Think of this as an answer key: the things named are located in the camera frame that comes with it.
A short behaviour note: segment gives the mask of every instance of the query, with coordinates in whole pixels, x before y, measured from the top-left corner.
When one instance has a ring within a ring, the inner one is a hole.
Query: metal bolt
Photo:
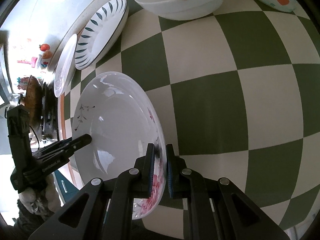
[[[132,169],[129,170],[129,173],[130,173],[131,175],[136,175],[136,174],[139,173],[139,170],[136,169],[136,168],[132,168]]]
[[[94,186],[97,186],[101,183],[101,179],[95,178],[93,180],[91,180],[91,184]]]
[[[229,185],[230,180],[228,180],[227,178],[221,178],[221,179],[220,179],[220,183],[221,183],[222,185]]]
[[[184,175],[190,175],[191,174],[191,170],[190,169],[183,169],[182,170],[182,173],[184,174]]]

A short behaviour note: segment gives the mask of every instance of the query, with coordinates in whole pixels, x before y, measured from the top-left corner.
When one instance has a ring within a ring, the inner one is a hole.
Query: white plate
[[[134,200],[132,218],[151,213],[166,182],[166,144],[156,111],[143,89],[118,72],[106,72],[91,80],[80,96],[72,122],[73,139],[85,133],[92,136],[92,143],[74,155],[84,183],[96,177],[116,178],[146,154],[148,143],[159,147],[152,195]]]
[[[70,83],[75,73],[74,55],[77,44],[77,35],[73,34],[62,50],[54,78],[54,95],[58,98]]]
[[[76,68],[98,62],[116,42],[127,21],[127,0],[111,0],[85,26],[76,47]]]

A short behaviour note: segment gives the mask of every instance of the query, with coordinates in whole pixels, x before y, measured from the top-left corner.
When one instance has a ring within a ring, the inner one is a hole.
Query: orange heart
[[[287,5],[289,4],[289,0],[277,0],[281,5]]]

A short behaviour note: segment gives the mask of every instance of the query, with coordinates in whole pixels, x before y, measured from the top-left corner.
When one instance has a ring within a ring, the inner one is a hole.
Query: checkered floor
[[[282,229],[316,213],[320,36],[303,9],[224,0],[212,15],[172,21],[128,4],[121,37],[100,62],[76,71],[65,93],[67,136],[89,81],[119,71],[146,91],[166,143],[189,168],[230,178]],[[144,225],[183,238],[182,200],[165,194],[160,204]]]

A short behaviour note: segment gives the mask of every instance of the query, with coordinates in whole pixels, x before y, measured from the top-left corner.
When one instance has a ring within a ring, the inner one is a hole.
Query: cabinet handle
[[[63,180],[61,181],[61,183],[62,183],[64,192],[65,192],[65,193],[68,193],[67,188],[66,188],[66,185],[64,184],[64,181],[63,181]]]

